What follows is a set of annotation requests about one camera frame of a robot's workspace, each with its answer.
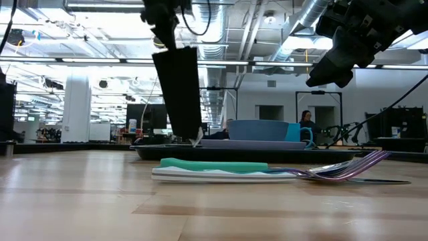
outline wall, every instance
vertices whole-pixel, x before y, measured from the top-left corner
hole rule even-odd
[[[21,133],[27,129],[27,122],[15,122],[13,124],[13,130],[17,133]]]
[[[424,61],[421,60],[415,64],[424,64]],[[365,120],[365,112],[380,112],[381,108],[388,107],[400,98],[426,74],[427,71],[416,70],[354,70],[354,79],[347,87],[340,89],[328,85],[326,89],[322,90],[342,92],[344,124],[361,122]],[[283,105],[284,120],[295,122],[295,91],[319,90],[319,88],[308,88],[304,84],[306,78],[306,76],[295,77],[293,75],[248,74],[239,89],[238,119],[255,119],[255,105],[265,104]],[[277,80],[277,88],[267,88],[267,80]],[[231,103],[231,99],[228,98],[225,114],[227,118],[235,118]],[[424,106],[425,112],[428,112],[428,81],[398,105]],[[335,124],[339,123],[338,104],[332,97],[306,95],[299,101],[299,115],[303,110],[311,109],[313,106],[334,106],[337,110],[335,111]],[[358,138],[360,142],[365,142],[364,131],[361,131]]]
[[[284,107],[284,121],[290,123],[296,121],[295,92],[269,93],[240,91],[238,97],[238,119],[240,120],[257,119],[255,116],[256,105],[282,105]],[[299,99],[298,118],[300,118],[304,110],[309,109],[311,106],[339,106],[329,95],[314,96],[311,94],[300,94]],[[228,105],[227,118],[235,115],[233,109],[231,109],[232,108]]]

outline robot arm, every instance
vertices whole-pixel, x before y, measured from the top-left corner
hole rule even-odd
[[[149,25],[154,25],[152,32],[169,50],[175,50],[174,30],[179,19],[175,15],[175,9],[183,7],[191,9],[191,0],[143,0],[144,9],[141,12],[141,20]]]
[[[336,83],[345,87],[352,68],[367,67],[375,54],[385,51],[406,31],[428,30],[428,1],[341,0],[329,4],[316,33],[333,39],[333,48],[311,71],[309,87]]]

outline white column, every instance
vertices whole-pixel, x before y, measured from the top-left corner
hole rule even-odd
[[[88,142],[91,119],[91,86],[83,70],[67,77],[61,142]]]

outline ceiling light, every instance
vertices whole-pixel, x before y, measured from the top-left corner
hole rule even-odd
[[[276,22],[276,18],[274,16],[269,16],[264,19],[266,24],[273,24]]]
[[[227,60],[198,60],[198,64],[206,65],[224,65],[224,66],[246,66],[249,64],[248,61],[227,61]]]
[[[153,64],[153,60],[126,60],[130,64]]]
[[[90,4],[90,3],[69,3],[67,7],[99,7],[99,8],[143,8],[143,4]]]
[[[93,59],[93,58],[63,58],[64,62],[75,62],[75,63],[120,63],[119,59]]]
[[[369,64],[367,67],[365,68],[376,68],[376,64]],[[356,64],[354,65],[354,68],[360,68],[360,69],[365,69],[365,68],[361,68],[360,66],[357,66]]]
[[[333,48],[333,40],[328,37],[320,37],[314,42],[314,48],[317,50],[330,50]]]
[[[27,117],[27,114],[23,114],[23,113],[15,113],[14,117]]]
[[[428,70],[428,66],[419,65],[384,65],[382,68],[390,70]]]
[[[256,66],[278,66],[278,67],[312,67],[313,63],[293,63],[293,62],[256,62]]]
[[[0,57],[0,61],[14,62],[56,62],[54,58],[22,58],[22,57]]]
[[[314,42],[308,37],[294,37],[290,36],[282,44],[282,48],[286,50],[296,50],[296,49],[312,49],[314,48]]]

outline blue cup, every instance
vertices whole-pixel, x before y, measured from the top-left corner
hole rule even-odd
[[[310,143],[306,146],[306,148],[310,147],[314,142],[314,134],[312,133],[312,129],[308,127],[300,128],[300,123],[289,123],[288,130],[286,135],[286,141],[300,142],[300,133],[302,131],[309,131],[310,133]]]
[[[233,120],[227,123],[229,138],[237,141],[284,141],[288,125],[276,120]]]

